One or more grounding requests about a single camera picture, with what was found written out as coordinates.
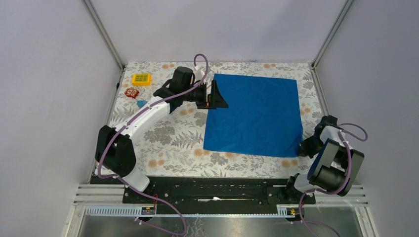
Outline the blue cloth napkin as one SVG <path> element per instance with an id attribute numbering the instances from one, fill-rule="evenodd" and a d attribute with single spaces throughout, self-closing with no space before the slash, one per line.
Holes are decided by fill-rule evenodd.
<path id="1" fill-rule="evenodd" d="M 297 81 L 215 74 L 228 108 L 209 110 L 203 148 L 293 158 L 303 140 Z"/>

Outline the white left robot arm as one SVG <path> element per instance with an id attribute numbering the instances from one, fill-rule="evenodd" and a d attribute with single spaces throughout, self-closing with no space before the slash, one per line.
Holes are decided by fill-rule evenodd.
<path id="1" fill-rule="evenodd" d="M 137 113 L 115 127 L 105 125 L 100 128 L 95 153 L 98 163 L 97 175 L 100 178 L 104 178 L 101 173 L 104 167 L 112 171 L 111 178 L 119 178 L 125 185 L 134 188 L 134 196 L 140 202 L 147 203 L 153 198 L 153 190 L 148 186 L 149 178 L 136 168 L 134 144 L 140 136 L 185 101 L 194 102 L 197 109 L 229 107 L 218 89 L 216 80 L 211 81 L 208 93 L 208 84 L 203 79 L 195 78 L 192 69 L 177 67 L 172 78 L 157 89 Z"/>

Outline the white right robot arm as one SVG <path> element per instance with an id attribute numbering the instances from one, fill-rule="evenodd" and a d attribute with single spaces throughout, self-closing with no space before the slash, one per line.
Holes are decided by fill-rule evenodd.
<path id="1" fill-rule="evenodd" d="M 287 180 L 280 192 L 287 202 L 296 203 L 311 191 L 341 197 L 350 191 L 365 155 L 349 144 L 345 137 L 350 132 L 337 122 L 334 116 L 323 116 L 314 134 L 300 143 L 300 155 L 314 161 L 307 174 L 296 174 Z"/>

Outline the floral tablecloth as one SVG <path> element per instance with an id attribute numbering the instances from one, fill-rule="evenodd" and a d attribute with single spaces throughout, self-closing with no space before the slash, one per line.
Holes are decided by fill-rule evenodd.
<path id="1" fill-rule="evenodd" d="M 148 100 L 153 92 L 172 77 L 179 62 L 129 62 L 121 81 L 109 125 L 127 120 L 138 111 L 136 102 Z M 304 138 L 313 134 L 323 116 L 308 63 L 211 62 L 209 77 L 214 73 L 297 81 L 300 116 Z M 150 73 L 150 86 L 133 86 L 134 74 Z M 136 99 L 125 96 L 127 88 L 139 91 Z M 150 176 L 288 178 L 306 173 L 310 158 L 275 158 L 212 152 L 203 148 L 207 110 L 198 110 L 185 102 L 172 114 L 149 128 L 134 145 L 137 168 Z"/>

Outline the blue toy train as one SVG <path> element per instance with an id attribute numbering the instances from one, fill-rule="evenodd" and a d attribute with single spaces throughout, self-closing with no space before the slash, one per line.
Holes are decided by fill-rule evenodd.
<path id="1" fill-rule="evenodd" d="M 147 104 L 148 102 L 147 101 L 145 101 L 145 100 L 138 100 L 137 102 L 136 102 L 136 104 L 137 104 L 137 106 L 138 106 L 138 108 L 142 108 L 142 107 L 144 107 L 146 104 Z"/>

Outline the yellow green toy block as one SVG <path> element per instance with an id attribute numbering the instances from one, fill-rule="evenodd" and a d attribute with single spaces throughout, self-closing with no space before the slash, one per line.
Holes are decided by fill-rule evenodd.
<path id="1" fill-rule="evenodd" d="M 152 75 L 150 73 L 134 74 L 131 84 L 133 86 L 150 86 L 152 84 Z"/>

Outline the red owl toy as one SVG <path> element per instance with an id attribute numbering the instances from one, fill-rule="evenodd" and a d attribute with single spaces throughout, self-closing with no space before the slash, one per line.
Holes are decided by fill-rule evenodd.
<path id="1" fill-rule="evenodd" d="M 125 96 L 128 98 L 136 99 L 138 95 L 139 95 L 139 91 L 135 88 L 127 88 L 125 90 Z"/>

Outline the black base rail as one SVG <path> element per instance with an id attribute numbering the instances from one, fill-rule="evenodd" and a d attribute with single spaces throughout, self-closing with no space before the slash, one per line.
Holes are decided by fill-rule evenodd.
<path id="1" fill-rule="evenodd" d="M 181 214 L 276 214 L 298 207 L 302 192 L 286 178 L 151 176 L 144 193 L 171 203 Z"/>

